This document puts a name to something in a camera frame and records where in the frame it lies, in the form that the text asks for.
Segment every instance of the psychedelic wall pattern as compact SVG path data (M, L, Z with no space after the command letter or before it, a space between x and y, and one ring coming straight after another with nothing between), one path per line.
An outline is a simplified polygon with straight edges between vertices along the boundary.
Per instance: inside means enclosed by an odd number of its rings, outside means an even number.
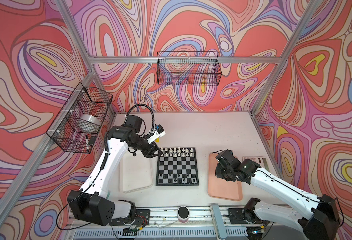
M77 0L70 10L93 56L211 49L221 56L280 56L306 6L306 0Z
M0 1L0 198L86 74L52 1ZM104 132L110 121L109 116ZM96 154L63 153L54 145L2 226L0 239L58 236L49 223L66 191L78 189L89 174Z
M338 197L352 239L352 1L312 17L257 119L285 179Z
M98 66L106 91L114 96L114 110L127 112L136 103L154 111L249 111L274 65L228 64L218 86L159 86L157 64Z
M90 55L156 56L217 50L220 56L280 56L306 1L109 1L70 5ZM225 64L216 86L158 86L156 64L95 65L116 112L249 111L273 65Z

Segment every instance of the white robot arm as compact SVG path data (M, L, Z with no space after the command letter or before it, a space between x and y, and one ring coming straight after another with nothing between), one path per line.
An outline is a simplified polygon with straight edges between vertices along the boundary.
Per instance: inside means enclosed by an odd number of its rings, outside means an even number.
M231 150L221 151L215 175L227 181L242 181L259 187L286 202L293 209L267 204L251 198L244 207L244 218L277 222L301 231L310 240L333 240L340 225L336 199L319 197L274 176L259 164L245 159L240 162Z
M135 204L123 200L109 201L107 185L125 152L130 151L130 147L134 150L132 152L134 156L137 150L147 158L163 154L154 141L164 136L165 131L161 125L154 124L152 110L151 113L152 129L143 137L137 134L140 132L142 119L129 115L129 112L123 125L114 126L107 132L104 137L104 152L91 175L80 190L72 190L68 195L68 203L76 219L102 226L106 226L115 218L126 218L127 221L135 219Z

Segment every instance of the black wire basket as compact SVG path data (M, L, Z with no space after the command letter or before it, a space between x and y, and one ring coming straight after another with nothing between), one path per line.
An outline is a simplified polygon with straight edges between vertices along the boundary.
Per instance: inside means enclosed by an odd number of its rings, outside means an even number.
M157 83L218 86L221 78L218 55L217 51L159 51Z
M91 153L112 98L99 88L82 87L57 129L47 134L64 152Z

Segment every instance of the white tray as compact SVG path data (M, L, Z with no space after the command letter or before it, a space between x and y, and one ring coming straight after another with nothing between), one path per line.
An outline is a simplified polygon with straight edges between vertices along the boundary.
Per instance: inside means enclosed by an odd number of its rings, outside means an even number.
M120 161L120 192L129 193L153 185L152 166L149 158L137 151L137 156L126 152Z

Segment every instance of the white table surface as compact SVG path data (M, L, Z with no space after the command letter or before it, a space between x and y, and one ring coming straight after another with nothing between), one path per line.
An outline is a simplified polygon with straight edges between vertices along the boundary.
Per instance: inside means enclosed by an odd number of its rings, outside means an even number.
M151 127L151 114L132 114L144 119L147 133ZM125 114L117 114L114 125L123 124L124 119ZM157 157L154 157L151 159L154 179L150 188L126 194L120 192L118 167L109 183L109 200L129 200L135 202L137 207L207 206L211 203L244 205L251 197L271 204L283 204L266 191L244 182L241 201L212 198L208 195L209 153L230 149L240 160L241 156L268 156L249 113L155 113L155 123L161 124L166 132L165 136L160 138L159 147L196 148L199 186L156 186ZM268 157L267 163L270 172L276 175Z

